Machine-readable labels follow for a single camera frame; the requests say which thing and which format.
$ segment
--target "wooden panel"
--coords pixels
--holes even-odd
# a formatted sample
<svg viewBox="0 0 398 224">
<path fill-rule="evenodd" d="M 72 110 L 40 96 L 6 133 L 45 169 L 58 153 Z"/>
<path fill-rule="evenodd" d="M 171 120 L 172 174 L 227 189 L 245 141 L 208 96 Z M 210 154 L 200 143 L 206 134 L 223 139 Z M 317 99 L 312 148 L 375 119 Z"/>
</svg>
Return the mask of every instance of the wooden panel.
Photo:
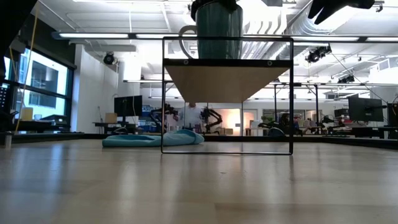
<svg viewBox="0 0 398 224">
<path fill-rule="evenodd" d="M 166 66 L 186 102 L 241 103 L 288 68 Z"/>
</svg>

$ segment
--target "ventilation duct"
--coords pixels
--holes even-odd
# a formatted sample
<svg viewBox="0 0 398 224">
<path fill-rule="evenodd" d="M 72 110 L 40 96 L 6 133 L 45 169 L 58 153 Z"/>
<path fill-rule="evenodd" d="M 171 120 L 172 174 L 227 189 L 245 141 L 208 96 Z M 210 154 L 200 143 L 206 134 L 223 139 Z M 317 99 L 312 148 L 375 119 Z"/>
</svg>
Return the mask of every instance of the ventilation duct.
<svg viewBox="0 0 398 224">
<path fill-rule="evenodd" d="M 297 20 L 286 29 L 285 35 L 328 35 L 337 28 L 346 23 L 356 12 L 356 9 L 345 7 L 332 15 L 319 25 L 315 25 L 313 19 L 308 19 L 310 7 L 306 8 L 298 16 Z M 306 50 L 308 46 L 294 47 L 294 57 Z M 263 59 L 269 60 L 288 60 L 290 56 L 290 47 L 286 43 L 273 43 L 269 50 L 264 54 Z"/>
</svg>

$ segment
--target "computer monitor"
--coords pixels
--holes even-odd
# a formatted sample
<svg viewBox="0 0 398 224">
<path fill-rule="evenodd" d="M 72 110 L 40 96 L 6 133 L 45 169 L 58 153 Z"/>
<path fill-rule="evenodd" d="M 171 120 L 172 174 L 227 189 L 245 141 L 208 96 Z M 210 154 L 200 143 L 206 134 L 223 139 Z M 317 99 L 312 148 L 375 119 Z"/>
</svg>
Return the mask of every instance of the computer monitor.
<svg viewBox="0 0 398 224">
<path fill-rule="evenodd" d="M 349 97 L 348 105 L 349 118 L 353 121 L 384 121 L 381 100 Z"/>
<path fill-rule="evenodd" d="M 119 117 L 142 116 L 142 96 L 125 96 L 114 99 L 114 112 Z"/>
</svg>

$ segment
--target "ceiling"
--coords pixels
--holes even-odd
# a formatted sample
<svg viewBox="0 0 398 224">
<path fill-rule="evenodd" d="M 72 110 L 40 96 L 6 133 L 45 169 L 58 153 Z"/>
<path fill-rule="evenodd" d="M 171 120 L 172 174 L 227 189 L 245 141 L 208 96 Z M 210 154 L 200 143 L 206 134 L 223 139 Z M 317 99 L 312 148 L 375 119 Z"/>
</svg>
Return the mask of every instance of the ceiling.
<svg viewBox="0 0 398 224">
<path fill-rule="evenodd" d="M 81 1 L 87 0 L 39 0 L 36 5 L 40 12 L 39 19 L 62 32 L 177 33 L 181 27 L 194 24 L 188 15 L 189 0 L 169 0 L 165 3 L 157 1 L 157 4 L 150 3 L 151 0 L 144 0 L 139 3 L 131 3 L 131 0 L 126 0 L 127 3 L 98 2 L 101 0 Z M 296 2 L 296 4 L 289 4 L 283 9 L 288 24 L 309 0 L 296 0 Z M 347 21 L 344 21 L 343 25 L 337 27 L 330 34 L 397 35 L 398 5 L 385 5 L 381 12 L 376 12 L 376 9 L 377 6 L 370 10 L 352 11 L 348 15 Z M 260 20 L 263 17 L 265 16 L 261 12 L 257 16 Z M 135 45 L 142 61 L 142 73 L 144 75 L 156 77 L 162 71 L 161 41 L 92 40 L 91 42 L 84 42 L 84 44 L 87 50 L 95 50 L 99 56 L 112 47 L 116 49 L 117 46 L 123 46 L 128 50 L 129 48 L 126 48 L 128 45 Z M 334 56 L 327 55 L 326 58 L 312 64 L 309 69 L 305 56 L 311 47 L 297 52 L 295 76 L 298 80 L 305 82 L 321 77 L 325 82 L 328 80 L 337 82 L 336 79 L 332 80 L 330 77 L 339 77 L 340 75 L 337 74 L 346 70 L 345 67 L 349 68 L 351 72 L 355 72 L 359 77 L 366 77 L 369 75 L 369 68 L 377 65 L 378 62 L 389 55 L 398 55 L 398 45 L 396 44 L 331 44 L 331 48 L 338 61 Z"/>
</svg>

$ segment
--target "yellow cable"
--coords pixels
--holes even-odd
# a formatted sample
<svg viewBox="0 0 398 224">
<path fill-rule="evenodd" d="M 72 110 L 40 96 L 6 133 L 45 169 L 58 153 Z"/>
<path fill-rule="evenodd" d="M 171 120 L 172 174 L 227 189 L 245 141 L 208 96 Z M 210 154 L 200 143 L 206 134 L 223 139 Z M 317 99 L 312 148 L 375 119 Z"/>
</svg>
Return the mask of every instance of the yellow cable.
<svg viewBox="0 0 398 224">
<path fill-rule="evenodd" d="M 36 11 L 35 11 L 35 23 L 33 25 L 33 33 L 32 33 L 32 42 L 30 43 L 30 52 L 29 52 L 29 61 L 27 63 L 27 69 L 29 70 L 29 65 L 30 65 L 30 57 L 32 56 L 32 51 L 33 51 L 33 44 L 35 42 L 35 33 L 36 33 L 36 25 L 37 25 L 37 14 L 39 12 L 39 5 L 36 5 Z M 24 91 L 22 91 L 22 102 L 24 101 L 24 97 L 25 97 L 25 90 L 26 90 L 26 80 L 27 80 L 27 72 L 26 71 L 26 78 L 25 78 L 25 83 L 24 83 Z M 21 116 L 22 116 L 22 106 L 23 103 L 21 103 L 21 106 L 19 107 L 19 119 L 17 122 L 17 126 L 15 128 L 15 134 L 18 134 L 18 128 L 19 128 L 19 122 L 21 121 Z"/>
</svg>

